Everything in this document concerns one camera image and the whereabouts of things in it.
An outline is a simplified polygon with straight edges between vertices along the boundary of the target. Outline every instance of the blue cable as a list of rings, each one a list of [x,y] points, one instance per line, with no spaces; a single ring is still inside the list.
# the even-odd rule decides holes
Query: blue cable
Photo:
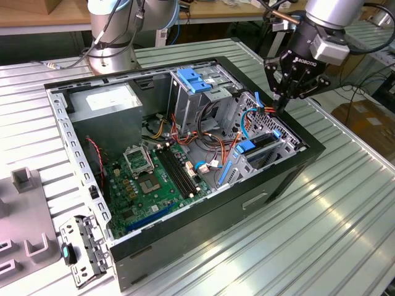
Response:
[[[205,165],[206,162],[198,162],[197,164],[195,164],[195,170],[197,170],[199,168],[199,166],[201,165]]]
[[[179,34],[180,34],[180,19],[178,19],[177,35],[175,35],[175,38],[174,38],[173,42],[170,43],[170,45],[174,44],[174,42],[177,40]]]
[[[252,111],[256,111],[256,110],[257,109],[248,109],[247,111],[245,111],[243,113],[243,116],[241,117],[241,131],[243,132],[244,137],[246,137],[247,139],[249,139],[249,136],[248,136],[246,129],[244,128],[244,118],[248,112],[252,112]]]
[[[260,98],[259,98],[259,92],[255,92],[255,99],[257,100],[257,105],[259,106],[259,107],[261,107],[261,108],[264,108],[265,107],[265,105],[263,105],[263,103],[260,101]]]

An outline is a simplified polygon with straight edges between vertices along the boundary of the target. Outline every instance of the motherboard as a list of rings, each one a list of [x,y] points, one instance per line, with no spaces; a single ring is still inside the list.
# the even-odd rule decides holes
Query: motherboard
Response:
[[[151,171],[132,173],[150,161]],[[210,194],[206,182],[192,175],[187,165],[188,159],[178,144],[152,150],[137,148],[134,153],[105,165],[112,215],[109,226],[114,238]]]

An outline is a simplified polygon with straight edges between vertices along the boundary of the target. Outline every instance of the slotted aluminum surface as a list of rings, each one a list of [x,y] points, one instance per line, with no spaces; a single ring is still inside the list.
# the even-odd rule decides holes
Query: slotted aluminum surface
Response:
[[[268,90],[261,60],[230,39],[137,52],[145,67],[219,55]],[[39,170],[57,230],[85,207],[42,85],[90,75],[85,64],[62,71],[0,67],[0,176],[20,166]],[[393,167],[313,103],[292,102],[288,112],[326,146],[317,162],[268,207],[124,295],[379,295],[385,289],[395,276]],[[0,290],[58,293],[120,295],[111,270],[77,291],[63,260]]]
[[[380,28],[369,21],[353,23],[346,28],[346,38],[353,45],[361,49],[372,49],[387,42],[393,33],[393,28]],[[388,47],[370,54],[377,61],[389,66],[395,63],[395,54]]]

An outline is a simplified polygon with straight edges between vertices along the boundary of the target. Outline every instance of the blue connector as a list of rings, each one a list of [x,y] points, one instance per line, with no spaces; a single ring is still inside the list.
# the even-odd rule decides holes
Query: blue connector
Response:
[[[260,98],[259,98],[259,92],[255,92],[255,99],[257,101],[257,105],[261,108],[264,108],[265,106],[260,102]]]
[[[177,75],[194,94],[212,89],[193,69],[178,69]]]
[[[255,148],[255,145],[250,141],[250,140],[245,140],[241,143],[239,143],[236,146],[236,150],[240,153],[243,154],[245,151],[249,151],[251,149]]]
[[[275,129],[275,130],[273,130],[273,134],[274,134],[274,136],[277,138],[277,139],[279,139],[279,138],[281,138],[281,133],[280,133],[280,131],[278,130],[278,129]]]

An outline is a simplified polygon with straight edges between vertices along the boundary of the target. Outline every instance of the metal bracket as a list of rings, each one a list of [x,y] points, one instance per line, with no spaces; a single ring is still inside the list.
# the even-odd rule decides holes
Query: metal bracket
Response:
[[[71,266],[71,270],[78,289],[106,274],[112,262],[102,231],[93,215],[76,216],[59,229],[63,242],[71,245],[77,256],[77,263]]]

